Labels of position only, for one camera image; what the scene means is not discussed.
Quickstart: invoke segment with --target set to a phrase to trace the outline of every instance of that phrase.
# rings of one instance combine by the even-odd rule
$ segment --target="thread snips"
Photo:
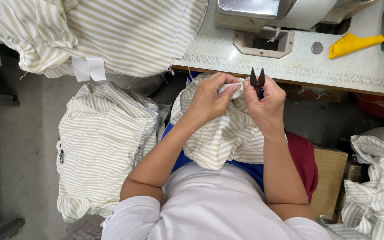
[[[263,98],[263,85],[264,85],[264,69],[260,71],[259,79],[257,79],[256,74],[254,73],[254,68],[251,68],[250,74],[250,85],[254,88],[259,88],[257,94],[260,96],[260,99]]]

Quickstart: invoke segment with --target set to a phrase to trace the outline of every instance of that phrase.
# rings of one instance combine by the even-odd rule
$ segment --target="woman's left hand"
[[[232,95],[239,88],[238,85],[230,86],[217,98],[217,90],[226,83],[239,83],[239,80],[232,75],[218,72],[198,83],[191,103],[182,118],[195,123],[198,129],[216,117],[220,117]]]

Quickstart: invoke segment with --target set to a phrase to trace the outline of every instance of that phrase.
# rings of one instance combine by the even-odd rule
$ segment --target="shirt sleeve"
[[[104,221],[102,240],[142,240],[161,219],[161,205],[150,196],[135,196],[118,203]]]
[[[331,240],[327,231],[318,223],[304,218],[292,217],[284,221],[302,240]]]

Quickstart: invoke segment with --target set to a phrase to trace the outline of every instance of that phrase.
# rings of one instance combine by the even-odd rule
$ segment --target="yellow fabric scrap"
[[[345,54],[355,52],[372,46],[375,44],[380,44],[384,41],[383,35],[368,37],[368,38],[359,38],[350,32],[343,37],[341,37],[337,42],[330,46],[330,52],[328,53],[328,58],[335,58],[343,56]]]

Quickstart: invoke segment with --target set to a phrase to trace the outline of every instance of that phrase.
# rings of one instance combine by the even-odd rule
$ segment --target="round metal button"
[[[320,42],[314,42],[311,50],[314,54],[320,54],[323,51],[323,45]]]

